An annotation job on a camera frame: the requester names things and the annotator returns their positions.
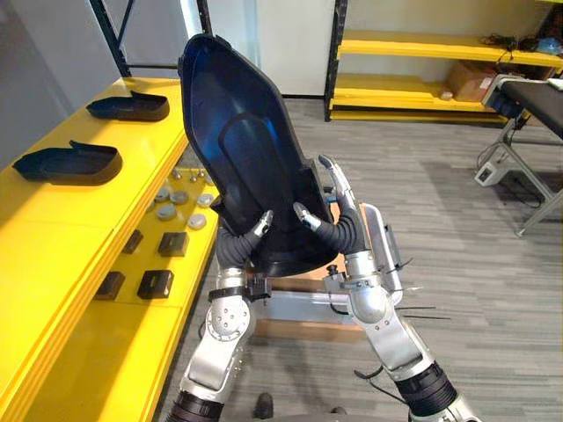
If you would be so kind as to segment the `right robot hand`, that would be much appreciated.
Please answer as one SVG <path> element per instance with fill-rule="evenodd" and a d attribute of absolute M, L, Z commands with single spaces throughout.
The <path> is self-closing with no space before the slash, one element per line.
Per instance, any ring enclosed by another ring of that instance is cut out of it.
<path fill-rule="evenodd" d="M 319 162 L 330 172 L 336 189 L 336 200 L 340 210 L 336 223 L 321 220 L 300 202 L 293 204 L 298 220 L 316 234 L 325 244 L 344 255 L 370 251 L 368 231 L 362 219 L 360 206 L 343 170 L 337 162 L 319 155 Z"/>

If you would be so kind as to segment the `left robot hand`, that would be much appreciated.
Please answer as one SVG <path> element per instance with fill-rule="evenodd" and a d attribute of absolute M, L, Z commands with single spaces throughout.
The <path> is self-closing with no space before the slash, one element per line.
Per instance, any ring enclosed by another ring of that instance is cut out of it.
<path fill-rule="evenodd" d="M 225 220 L 221 217 L 216 239 L 216 255 L 220 268 L 222 270 L 244 269 L 261 239 L 270 230 L 273 217 L 274 211 L 267 210 L 256 224 L 243 235 L 231 233 Z"/>

